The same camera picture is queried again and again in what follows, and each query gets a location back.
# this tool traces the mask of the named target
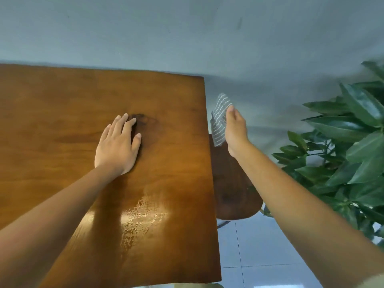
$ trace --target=striped cloth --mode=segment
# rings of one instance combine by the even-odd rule
[[[212,139],[216,147],[222,145],[225,141],[225,126],[227,125],[225,113],[230,105],[233,105],[233,103],[227,95],[224,93],[218,95],[211,119]]]

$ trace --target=beige sleeve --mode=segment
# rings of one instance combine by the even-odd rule
[[[384,288],[384,274],[368,278],[356,288]]]

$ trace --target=person's left hand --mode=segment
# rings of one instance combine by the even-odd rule
[[[141,134],[133,138],[131,144],[132,125],[136,118],[127,121],[128,114],[115,118],[112,125],[108,125],[101,135],[96,148],[95,168],[109,165],[117,170],[118,175],[129,172],[135,164],[137,152],[141,144]]]

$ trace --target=white floor tile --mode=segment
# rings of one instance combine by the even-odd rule
[[[305,264],[243,267],[242,270],[245,288],[321,288]]]
[[[237,243],[235,223],[228,223],[227,225],[219,228],[217,233],[221,267],[240,267],[240,253]]]
[[[243,288],[243,273],[241,268],[222,268],[221,284],[224,288]]]
[[[275,219],[259,212],[237,220],[236,228],[242,266],[304,263]]]

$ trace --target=gray wall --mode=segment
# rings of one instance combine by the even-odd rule
[[[271,153],[384,56],[384,0],[1,0],[0,61],[203,75]]]

